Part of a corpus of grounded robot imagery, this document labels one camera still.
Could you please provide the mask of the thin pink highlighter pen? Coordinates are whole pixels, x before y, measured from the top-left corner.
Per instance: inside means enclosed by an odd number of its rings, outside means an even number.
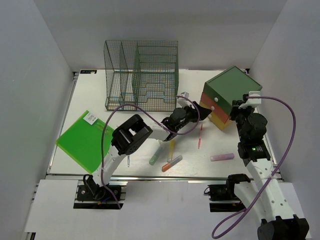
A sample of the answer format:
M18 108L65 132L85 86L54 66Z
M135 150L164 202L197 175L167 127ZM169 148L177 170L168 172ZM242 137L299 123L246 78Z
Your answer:
M201 124L200 131L199 131L198 144L197 144L197 149L198 150L201 147L202 133L203 133L203 123Z

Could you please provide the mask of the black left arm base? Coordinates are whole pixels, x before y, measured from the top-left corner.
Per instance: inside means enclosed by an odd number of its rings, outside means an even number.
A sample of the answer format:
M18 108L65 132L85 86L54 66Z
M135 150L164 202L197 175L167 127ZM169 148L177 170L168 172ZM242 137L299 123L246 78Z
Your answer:
M73 208L91 210L120 210L125 200L125 188L107 185L112 193L95 183L93 176L85 174L76 189Z

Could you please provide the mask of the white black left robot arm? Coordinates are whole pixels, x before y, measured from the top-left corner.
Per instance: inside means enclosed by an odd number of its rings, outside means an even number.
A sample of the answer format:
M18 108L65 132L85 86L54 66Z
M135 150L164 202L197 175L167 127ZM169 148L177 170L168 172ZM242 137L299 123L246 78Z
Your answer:
M180 135L182 128L190 123L198 124L209 116L211 110L197 102L183 97L181 107L177 107L162 121L152 118L154 125L148 125L143 118L135 114L118 126L112 133L110 147L104 153L104 138L108 123L101 134L101 164L91 175L83 178L83 184L94 199L99 200L106 192L113 193L109 181L124 158L136 152L147 139L168 142Z

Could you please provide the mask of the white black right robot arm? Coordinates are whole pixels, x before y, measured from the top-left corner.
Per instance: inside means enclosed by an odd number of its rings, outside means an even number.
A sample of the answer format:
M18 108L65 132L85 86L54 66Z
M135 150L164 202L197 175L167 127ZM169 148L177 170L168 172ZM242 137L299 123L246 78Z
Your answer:
M273 163L263 140L268 121L255 112L260 103L259 99L233 100L230 112L239 136L238 154L257 189L244 180L228 184L225 192L233 200L241 199L246 210L252 211L258 223L258 239L304 240L310 229L308 221L295 214L272 175Z

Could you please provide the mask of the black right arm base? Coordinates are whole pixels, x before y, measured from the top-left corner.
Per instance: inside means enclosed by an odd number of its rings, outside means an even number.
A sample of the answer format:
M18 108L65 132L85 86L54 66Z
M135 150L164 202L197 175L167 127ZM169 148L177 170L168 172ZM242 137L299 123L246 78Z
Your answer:
M246 174L231 174L225 184L210 184L203 191L209 196L211 213L235 213L245 209L243 202L235 195L235 185L242 182L250 183Z

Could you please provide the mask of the purple chunky highlighter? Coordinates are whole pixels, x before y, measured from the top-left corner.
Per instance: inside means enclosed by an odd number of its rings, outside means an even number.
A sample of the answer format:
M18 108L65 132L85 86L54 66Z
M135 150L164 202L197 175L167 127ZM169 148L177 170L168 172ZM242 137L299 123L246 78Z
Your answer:
M235 158L235 155L233 153L226 153L226 154L220 154L220 155L212 155L210 156L211 162L217 162L217 161L226 161L226 160L232 160Z

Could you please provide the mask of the green top drawer box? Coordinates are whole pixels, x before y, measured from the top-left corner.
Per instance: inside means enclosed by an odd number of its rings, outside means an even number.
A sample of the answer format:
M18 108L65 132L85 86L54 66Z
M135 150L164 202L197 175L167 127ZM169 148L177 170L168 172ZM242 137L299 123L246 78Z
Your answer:
M243 95L250 91L261 91L262 88L262 85L240 68L232 66L206 81L203 92L225 113L229 114L234 100L242 100Z

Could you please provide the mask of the yellow chunky highlighter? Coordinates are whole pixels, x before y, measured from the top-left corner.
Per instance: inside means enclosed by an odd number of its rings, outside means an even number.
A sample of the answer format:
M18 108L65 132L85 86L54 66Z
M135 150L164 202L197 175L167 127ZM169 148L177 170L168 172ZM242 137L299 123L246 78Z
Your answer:
M167 162L170 163L173 160L173 154L175 149L175 140L171 140L168 145L168 156L167 156Z

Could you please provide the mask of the orange chunky highlighter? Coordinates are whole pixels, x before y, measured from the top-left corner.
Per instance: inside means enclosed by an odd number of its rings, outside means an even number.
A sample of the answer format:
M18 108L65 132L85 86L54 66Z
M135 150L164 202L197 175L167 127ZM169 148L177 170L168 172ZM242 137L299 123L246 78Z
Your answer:
M177 163L179 163L182 159L183 159L183 156L182 156L182 155L179 155L178 157L176 157L176 158L173 159L172 161L166 163L166 164L161 168L161 171L162 171L162 172L166 172L167 170L169 170L170 168L172 168L174 165L176 165Z

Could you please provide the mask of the green chunky highlighter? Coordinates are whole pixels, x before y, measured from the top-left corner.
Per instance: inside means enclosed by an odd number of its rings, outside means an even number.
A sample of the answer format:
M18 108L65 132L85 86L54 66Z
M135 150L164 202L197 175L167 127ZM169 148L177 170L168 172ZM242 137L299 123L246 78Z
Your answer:
M149 160L149 164L151 166L153 166L155 164L155 162L158 160L158 158L160 157L162 151L163 151L163 147L159 146L158 149L155 151L155 153L153 154L153 156Z

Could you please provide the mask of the green plastic folder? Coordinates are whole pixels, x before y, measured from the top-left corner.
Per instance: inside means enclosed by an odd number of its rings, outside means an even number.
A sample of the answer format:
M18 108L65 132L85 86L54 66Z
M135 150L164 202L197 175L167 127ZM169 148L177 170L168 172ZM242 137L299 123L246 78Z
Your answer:
M111 146L113 128L108 126L93 113L86 110L57 140L57 146L80 165L88 174L95 172Z

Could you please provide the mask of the aluminium table edge rail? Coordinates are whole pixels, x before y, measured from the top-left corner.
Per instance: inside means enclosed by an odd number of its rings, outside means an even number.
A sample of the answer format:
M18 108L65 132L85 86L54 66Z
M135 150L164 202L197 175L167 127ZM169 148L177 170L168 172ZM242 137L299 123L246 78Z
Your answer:
M83 180L83 174L47 174L46 180ZM112 176L111 182L124 182L124 181L226 181L227 177L174 177L174 176Z

